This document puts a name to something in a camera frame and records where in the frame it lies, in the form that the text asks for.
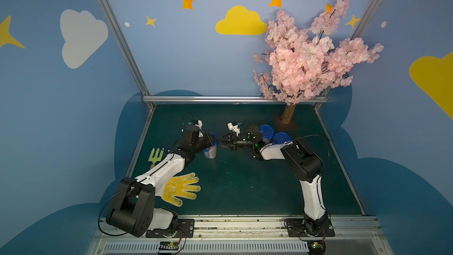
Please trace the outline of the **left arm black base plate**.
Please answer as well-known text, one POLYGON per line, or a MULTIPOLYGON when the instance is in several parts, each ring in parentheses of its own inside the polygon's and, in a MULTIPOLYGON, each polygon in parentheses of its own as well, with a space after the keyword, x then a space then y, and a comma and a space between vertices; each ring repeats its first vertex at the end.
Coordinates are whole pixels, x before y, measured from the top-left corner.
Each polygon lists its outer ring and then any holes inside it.
POLYGON ((178 223, 172 223, 170 228, 166 230, 154 229, 148 230, 145 234, 146 238, 192 238, 195 230, 195 220, 179 219, 178 223))

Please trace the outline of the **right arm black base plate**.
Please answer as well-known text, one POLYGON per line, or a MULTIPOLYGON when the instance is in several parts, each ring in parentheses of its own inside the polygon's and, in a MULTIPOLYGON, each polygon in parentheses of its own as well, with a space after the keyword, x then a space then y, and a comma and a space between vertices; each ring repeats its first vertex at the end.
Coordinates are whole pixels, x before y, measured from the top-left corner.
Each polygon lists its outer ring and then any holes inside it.
POLYGON ((289 237, 335 237, 335 231, 329 218, 322 217, 318 220, 311 218, 287 218, 284 226, 289 237))

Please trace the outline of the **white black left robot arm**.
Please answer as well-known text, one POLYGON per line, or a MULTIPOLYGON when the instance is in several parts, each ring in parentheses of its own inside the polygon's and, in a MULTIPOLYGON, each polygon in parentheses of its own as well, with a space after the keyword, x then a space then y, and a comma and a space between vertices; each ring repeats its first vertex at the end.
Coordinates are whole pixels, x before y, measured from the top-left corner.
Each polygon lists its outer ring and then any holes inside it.
POLYGON ((177 174, 193 161, 195 154, 215 145, 215 137, 206 133, 193 145, 191 151, 180 145, 148 172, 122 179, 108 201, 106 223, 135 237, 149 230, 161 230, 166 237, 173 236, 178 215, 166 208, 155 208, 155 198, 160 197, 176 207, 182 205, 184 198, 196 199, 196 193, 201 190, 199 178, 195 173, 179 177, 177 174))

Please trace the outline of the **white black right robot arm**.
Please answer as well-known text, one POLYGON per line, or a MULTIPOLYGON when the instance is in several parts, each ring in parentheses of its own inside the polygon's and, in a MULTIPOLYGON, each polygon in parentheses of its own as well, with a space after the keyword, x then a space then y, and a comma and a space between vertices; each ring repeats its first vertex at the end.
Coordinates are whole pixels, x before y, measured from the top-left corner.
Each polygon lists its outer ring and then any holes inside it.
POLYGON ((299 180, 303 199, 304 217, 302 232, 316 237, 335 235, 329 212, 324 206, 321 180, 324 162, 315 151, 297 138, 283 144, 265 143, 259 135, 249 133, 242 138, 230 133, 218 140, 218 143, 230 150, 247 148, 255 159, 261 161, 285 160, 299 180))

